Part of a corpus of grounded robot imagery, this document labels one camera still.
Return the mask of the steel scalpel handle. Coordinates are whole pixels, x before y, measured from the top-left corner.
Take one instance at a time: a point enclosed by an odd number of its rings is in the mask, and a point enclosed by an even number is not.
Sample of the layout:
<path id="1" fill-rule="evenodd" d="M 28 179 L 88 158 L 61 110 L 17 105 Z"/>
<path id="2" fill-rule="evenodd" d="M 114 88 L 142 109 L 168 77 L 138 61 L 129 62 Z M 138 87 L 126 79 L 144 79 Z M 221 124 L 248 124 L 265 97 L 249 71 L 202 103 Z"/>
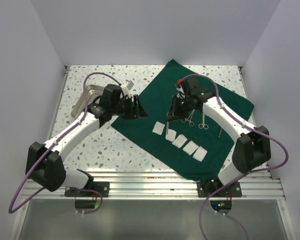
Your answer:
<path id="1" fill-rule="evenodd" d="M 165 134 L 169 133 L 169 121 L 168 121 L 169 112 L 166 113 L 166 124 L 165 124 Z"/>

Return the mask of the steel hemostat forceps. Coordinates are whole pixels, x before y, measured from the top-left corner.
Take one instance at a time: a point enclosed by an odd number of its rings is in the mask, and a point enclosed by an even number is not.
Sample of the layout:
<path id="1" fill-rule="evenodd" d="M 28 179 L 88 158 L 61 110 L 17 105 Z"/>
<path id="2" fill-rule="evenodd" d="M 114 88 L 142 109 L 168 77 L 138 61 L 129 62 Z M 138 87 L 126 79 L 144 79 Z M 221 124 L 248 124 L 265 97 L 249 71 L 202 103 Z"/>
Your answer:
<path id="1" fill-rule="evenodd" d="M 194 122 L 192 121 L 193 115 L 194 115 L 195 110 L 192 110 L 189 116 L 185 119 L 183 119 L 181 122 L 182 123 L 188 123 L 190 127 L 194 126 Z"/>

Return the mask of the steel surgical scissors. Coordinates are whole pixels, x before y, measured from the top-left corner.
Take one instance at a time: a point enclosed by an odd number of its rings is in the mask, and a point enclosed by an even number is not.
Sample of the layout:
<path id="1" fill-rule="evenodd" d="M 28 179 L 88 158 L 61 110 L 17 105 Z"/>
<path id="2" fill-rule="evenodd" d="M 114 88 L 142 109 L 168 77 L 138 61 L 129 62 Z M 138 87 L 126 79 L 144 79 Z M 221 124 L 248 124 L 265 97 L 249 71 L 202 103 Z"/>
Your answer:
<path id="1" fill-rule="evenodd" d="M 204 129 L 204 130 L 208 130 L 209 126 L 205 123 L 205 114 L 202 113 L 202 121 L 201 123 L 198 125 L 199 129 Z"/>

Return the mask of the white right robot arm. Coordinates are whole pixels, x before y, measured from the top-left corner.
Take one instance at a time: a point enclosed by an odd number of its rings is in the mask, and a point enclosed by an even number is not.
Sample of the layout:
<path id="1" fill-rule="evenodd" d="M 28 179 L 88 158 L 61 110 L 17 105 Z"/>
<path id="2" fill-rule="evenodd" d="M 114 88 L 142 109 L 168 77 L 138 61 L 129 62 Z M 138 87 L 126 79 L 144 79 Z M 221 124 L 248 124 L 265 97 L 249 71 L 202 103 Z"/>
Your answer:
<path id="1" fill-rule="evenodd" d="M 244 174 L 249 174 L 271 158 L 269 131 L 266 127 L 247 122 L 230 109 L 221 99 L 219 90 L 203 89 L 196 75 L 180 79 L 176 84 L 178 93 L 172 97 L 172 104 L 166 121 L 184 120 L 188 113 L 198 110 L 203 117 L 215 121 L 234 142 L 232 159 L 217 174 L 213 192 L 225 196 L 231 185 Z"/>

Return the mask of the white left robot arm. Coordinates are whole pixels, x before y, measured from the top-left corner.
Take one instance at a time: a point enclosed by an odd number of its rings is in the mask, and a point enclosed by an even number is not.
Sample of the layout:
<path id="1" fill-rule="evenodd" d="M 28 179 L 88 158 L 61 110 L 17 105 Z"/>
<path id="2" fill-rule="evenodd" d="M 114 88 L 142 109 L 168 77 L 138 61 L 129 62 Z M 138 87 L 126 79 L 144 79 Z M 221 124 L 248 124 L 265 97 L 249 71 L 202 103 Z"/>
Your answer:
<path id="1" fill-rule="evenodd" d="M 80 169 L 66 169 L 64 160 L 88 135 L 114 116 L 124 120 L 148 117 L 139 96 L 131 93 L 133 85 L 132 81 L 121 86 L 108 84 L 66 129 L 44 143 L 34 142 L 28 150 L 26 177 L 50 192 L 66 187 L 76 189 L 85 197 L 91 195 L 95 190 L 94 178 Z"/>

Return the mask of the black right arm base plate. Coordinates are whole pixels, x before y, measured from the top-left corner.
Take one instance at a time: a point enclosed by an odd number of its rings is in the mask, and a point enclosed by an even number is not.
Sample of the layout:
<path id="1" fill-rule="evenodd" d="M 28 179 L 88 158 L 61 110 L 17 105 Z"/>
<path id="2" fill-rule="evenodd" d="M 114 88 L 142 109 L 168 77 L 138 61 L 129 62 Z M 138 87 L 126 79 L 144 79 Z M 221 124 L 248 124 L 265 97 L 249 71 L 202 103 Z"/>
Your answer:
<path id="1" fill-rule="evenodd" d="M 209 180 L 209 181 L 197 181 L 196 189 L 199 198 L 207 198 L 210 194 L 218 191 L 213 195 L 213 197 L 217 198 L 240 198 L 243 196 L 241 185 L 237 181 L 232 183 L 231 185 L 224 187 L 224 185 L 217 179 Z"/>

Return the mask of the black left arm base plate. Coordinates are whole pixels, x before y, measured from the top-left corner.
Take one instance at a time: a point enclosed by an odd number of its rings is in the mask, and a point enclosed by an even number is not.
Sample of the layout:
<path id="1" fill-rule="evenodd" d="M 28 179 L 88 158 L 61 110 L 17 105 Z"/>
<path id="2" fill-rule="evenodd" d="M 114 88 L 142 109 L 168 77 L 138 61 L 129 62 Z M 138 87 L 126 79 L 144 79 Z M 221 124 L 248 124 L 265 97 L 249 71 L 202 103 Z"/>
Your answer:
<path id="1" fill-rule="evenodd" d="M 67 187 L 64 193 L 65 197 L 89 198 L 109 196 L 110 183 L 108 181 L 93 181 L 88 183 L 83 189 Z"/>

